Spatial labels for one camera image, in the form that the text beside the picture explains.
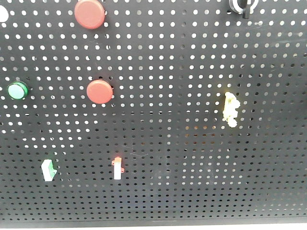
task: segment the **metal panel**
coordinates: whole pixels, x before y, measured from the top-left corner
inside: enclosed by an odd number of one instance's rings
[[[306,222],[306,0],[249,20],[227,0],[105,0],[96,30],[76,2],[0,1],[1,227]],[[104,105],[86,96],[99,78]]]

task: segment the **green indicator light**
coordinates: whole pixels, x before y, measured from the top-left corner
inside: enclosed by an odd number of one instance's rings
[[[13,81],[8,86],[8,94],[12,99],[21,100],[28,95],[28,87],[22,81]]]

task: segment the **red button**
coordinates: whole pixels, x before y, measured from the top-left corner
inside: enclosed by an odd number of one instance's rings
[[[80,0],[75,6],[77,22],[87,29],[97,29],[104,23],[105,9],[97,0]]]
[[[94,80],[87,86],[88,98],[96,104],[109,102],[113,96],[113,90],[109,83],[104,80]]]

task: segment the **white component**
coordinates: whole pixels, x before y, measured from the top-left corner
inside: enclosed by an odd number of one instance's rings
[[[44,160],[41,166],[45,181],[52,181],[57,170],[53,169],[52,160]]]
[[[257,7],[259,0],[254,0],[254,3],[250,6],[250,13],[254,12],[254,9]],[[243,14],[243,9],[239,6],[238,0],[229,0],[230,8],[239,14]]]
[[[9,13],[4,6],[0,5],[0,23],[4,23],[9,19]]]
[[[121,163],[114,163],[114,180],[121,180]]]
[[[225,106],[223,111],[223,121],[227,121],[228,125],[231,128],[234,128],[237,126],[237,122],[235,118],[238,117],[238,111],[237,108],[240,107],[240,102],[236,99],[236,96],[233,93],[226,92],[225,93]]]

